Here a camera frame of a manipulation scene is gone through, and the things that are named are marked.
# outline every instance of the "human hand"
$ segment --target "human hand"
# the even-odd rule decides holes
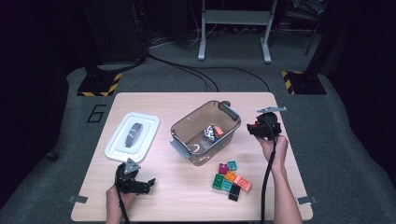
[[[135,193],[120,193],[125,210],[128,210],[131,206],[132,200],[136,195]],[[116,186],[113,185],[106,191],[106,224],[119,224],[121,219],[120,199]]]
[[[274,162],[272,165],[272,171],[284,171],[285,170],[285,159],[288,150],[289,141],[288,138],[284,135],[279,135],[276,137],[276,155],[274,158]],[[271,153],[274,149],[274,141],[268,141],[261,137],[256,137],[257,141],[259,141],[262,146],[262,153],[264,154],[265,159],[267,161],[270,160]]]

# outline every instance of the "gray transparent container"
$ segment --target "gray transparent container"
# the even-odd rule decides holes
[[[224,132],[214,143],[204,135],[204,128],[209,125],[217,125]],[[241,119],[229,102],[209,101],[172,126],[171,145],[182,157],[201,166],[231,142],[240,125]]]

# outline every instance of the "forearm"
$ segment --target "forearm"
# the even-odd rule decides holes
[[[303,223],[300,210],[294,200],[285,169],[273,171],[275,185],[275,218],[276,224]]]

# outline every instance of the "black pole base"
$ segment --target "black pole base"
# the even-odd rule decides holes
[[[110,96],[117,88],[121,73],[97,69],[87,74],[78,88],[78,96]]]
[[[307,77],[303,72],[291,71],[283,71],[282,77],[289,94],[327,94],[318,77]]]

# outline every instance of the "human arm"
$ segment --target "human arm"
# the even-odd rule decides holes
[[[120,193],[126,210],[131,206],[132,200],[136,195],[135,193]],[[113,185],[106,191],[106,224],[119,224],[121,219],[120,199],[116,186]]]
[[[262,146],[262,153],[265,159],[270,160],[274,148],[274,141],[267,141],[264,138],[256,137]],[[276,154],[272,164],[271,173],[275,186],[275,213],[274,222],[276,224],[303,223],[300,210],[294,200],[290,189],[290,184],[285,168],[285,159],[289,141],[284,135],[277,137]]]

